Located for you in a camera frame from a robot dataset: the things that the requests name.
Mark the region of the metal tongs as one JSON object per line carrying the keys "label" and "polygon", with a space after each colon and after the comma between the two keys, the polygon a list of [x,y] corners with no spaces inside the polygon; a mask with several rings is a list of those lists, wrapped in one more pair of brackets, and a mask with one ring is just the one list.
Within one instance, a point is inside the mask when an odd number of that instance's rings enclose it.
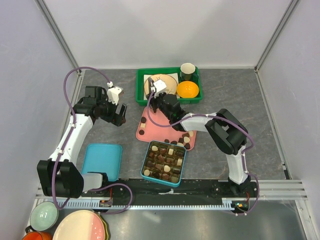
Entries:
{"label": "metal tongs", "polygon": [[147,79],[147,81],[148,81],[148,91],[149,91],[149,95],[154,91],[154,88],[155,88],[155,86],[154,86],[154,80],[152,79],[152,77],[150,76],[148,79]]}

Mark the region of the white oval chocolate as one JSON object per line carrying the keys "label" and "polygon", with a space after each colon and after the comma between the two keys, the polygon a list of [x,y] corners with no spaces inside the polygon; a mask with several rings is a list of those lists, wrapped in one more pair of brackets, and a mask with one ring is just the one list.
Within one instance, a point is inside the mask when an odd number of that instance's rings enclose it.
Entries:
{"label": "white oval chocolate", "polygon": [[156,151],[158,151],[158,147],[155,146],[155,145],[153,145],[153,146],[151,147],[151,150],[154,151],[154,152],[156,152]]}

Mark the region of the white rectangular chocolate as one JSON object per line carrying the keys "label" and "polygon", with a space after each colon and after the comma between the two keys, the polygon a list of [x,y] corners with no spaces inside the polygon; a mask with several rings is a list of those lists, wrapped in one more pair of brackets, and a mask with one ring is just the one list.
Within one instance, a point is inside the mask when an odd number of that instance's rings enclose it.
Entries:
{"label": "white rectangular chocolate", "polygon": [[170,149],[168,150],[168,154],[169,154],[169,155],[172,155],[173,152],[174,152],[174,149],[173,149],[173,148],[170,148]]}

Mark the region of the pink chocolate tray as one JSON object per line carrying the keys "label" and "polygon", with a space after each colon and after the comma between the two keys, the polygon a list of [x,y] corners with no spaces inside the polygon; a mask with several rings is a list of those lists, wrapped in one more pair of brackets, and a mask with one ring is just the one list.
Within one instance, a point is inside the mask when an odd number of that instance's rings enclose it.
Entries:
{"label": "pink chocolate tray", "polygon": [[[173,129],[172,127],[159,127],[153,124],[148,117],[148,107],[145,107],[142,113],[142,117],[146,118],[145,128],[141,128],[141,119],[138,124],[138,128],[136,131],[136,138],[139,141],[143,142],[169,142],[169,143],[178,143],[178,145],[183,144],[188,151],[192,150],[195,146],[196,142],[196,134],[197,132],[194,130],[191,132],[182,132]],[[140,135],[139,131],[144,130],[144,135]]]}

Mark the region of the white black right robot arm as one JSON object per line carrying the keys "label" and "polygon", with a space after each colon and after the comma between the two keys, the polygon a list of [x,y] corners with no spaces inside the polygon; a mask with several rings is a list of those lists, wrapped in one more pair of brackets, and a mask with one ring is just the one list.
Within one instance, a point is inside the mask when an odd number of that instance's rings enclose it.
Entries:
{"label": "white black right robot arm", "polygon": [[177,97],[173,94],[161,93],[148,97],[148,106],[154,113],[160,110],[168,119],[168,125],[162,128],[173,128],[179,132],[206,132],[215,142],[218,149],[226,154],[229,175],[229,191],[235,197],[242,196],[247,191],[246,182],[251,177],[248,174],[245,147],[249,138],[248,130],[227,109],[210,114],[191,113],[185,111]]}

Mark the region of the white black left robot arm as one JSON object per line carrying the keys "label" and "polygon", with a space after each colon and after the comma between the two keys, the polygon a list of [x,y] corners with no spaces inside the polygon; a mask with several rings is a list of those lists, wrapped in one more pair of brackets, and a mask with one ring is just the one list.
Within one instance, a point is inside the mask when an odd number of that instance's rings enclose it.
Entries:
{"label": "white black left robot arm", "polygon": [[40,160],[37,173],[43,194],[47,197],[79,198],[92,191],[99,197],[110,191],[108,182],[117,179],[114,166],[108,166],[101,157],[84,164],[80,172],[77,159],[83,142],[99,119],[117,127],[125,123],[127,106],[119,106],[123,88],[87,86],[85,95],[71,107],[67,129],[54,152],[47,160]]}

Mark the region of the blue tin lid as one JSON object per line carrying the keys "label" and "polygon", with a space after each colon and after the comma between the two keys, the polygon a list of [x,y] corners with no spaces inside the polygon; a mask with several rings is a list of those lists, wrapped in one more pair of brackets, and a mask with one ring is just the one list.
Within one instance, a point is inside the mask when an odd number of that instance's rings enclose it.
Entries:
{"label": "blue tin lid", "polygon": [[119,179],[123,148],[119,144],[91,143],[87,146],[82,174],[105,173],[109,182]]}

